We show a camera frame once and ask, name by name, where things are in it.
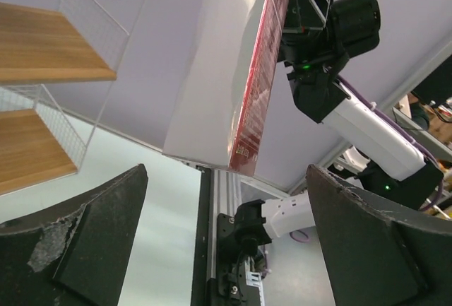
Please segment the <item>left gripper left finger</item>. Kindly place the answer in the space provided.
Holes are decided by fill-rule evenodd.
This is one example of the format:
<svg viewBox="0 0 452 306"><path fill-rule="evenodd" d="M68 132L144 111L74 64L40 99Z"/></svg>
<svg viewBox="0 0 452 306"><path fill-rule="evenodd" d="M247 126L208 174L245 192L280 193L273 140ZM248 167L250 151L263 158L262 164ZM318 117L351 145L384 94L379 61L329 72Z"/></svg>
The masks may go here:
<svg viewBox="0 0 452 306"><path fill-rule="evenodd" d="M1 224L2 305L118 305L147 190L139 164Z"/></svg>

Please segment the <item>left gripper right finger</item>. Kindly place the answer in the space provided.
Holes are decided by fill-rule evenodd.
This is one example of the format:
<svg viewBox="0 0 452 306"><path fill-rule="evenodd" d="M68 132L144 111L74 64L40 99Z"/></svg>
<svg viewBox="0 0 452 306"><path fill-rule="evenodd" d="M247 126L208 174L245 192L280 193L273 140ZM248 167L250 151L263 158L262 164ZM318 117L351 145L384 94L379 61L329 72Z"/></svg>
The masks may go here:
<svg viewBox="0 0 452 306"><path fill-rule="evenodd" d="M337 305L450 305L451 222L317 165L307 189Z"/></svg>

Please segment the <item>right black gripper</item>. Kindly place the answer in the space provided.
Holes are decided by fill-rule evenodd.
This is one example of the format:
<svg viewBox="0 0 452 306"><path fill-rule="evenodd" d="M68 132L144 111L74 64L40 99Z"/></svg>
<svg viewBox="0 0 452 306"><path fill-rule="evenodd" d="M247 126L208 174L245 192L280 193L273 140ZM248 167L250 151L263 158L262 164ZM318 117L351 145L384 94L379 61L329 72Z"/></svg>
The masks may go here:
<svg viewBox="0 0 452 306"><path fill-rule="evenodd" d="M289 0L278 61L308 59L319 48L332 0Z"/></svg>

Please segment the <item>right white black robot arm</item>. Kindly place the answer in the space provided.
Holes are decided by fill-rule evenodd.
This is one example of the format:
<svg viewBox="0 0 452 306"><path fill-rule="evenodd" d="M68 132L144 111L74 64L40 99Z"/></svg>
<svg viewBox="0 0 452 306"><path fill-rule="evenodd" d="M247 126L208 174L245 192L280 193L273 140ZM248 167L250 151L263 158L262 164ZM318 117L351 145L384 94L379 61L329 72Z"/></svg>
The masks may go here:
<svg viewBox="0 0 452 306"><path fill-rule="evenodd" d="M327 0L321 28L305 20L312 0L264 0L230 168L253 175L277 63L287 75L295 107L335 129L369 159L358 174L363 187L408 208L441 191L443 173L433 155L366 101L340 71L374 49L381 25L377 0Z"/></svg>

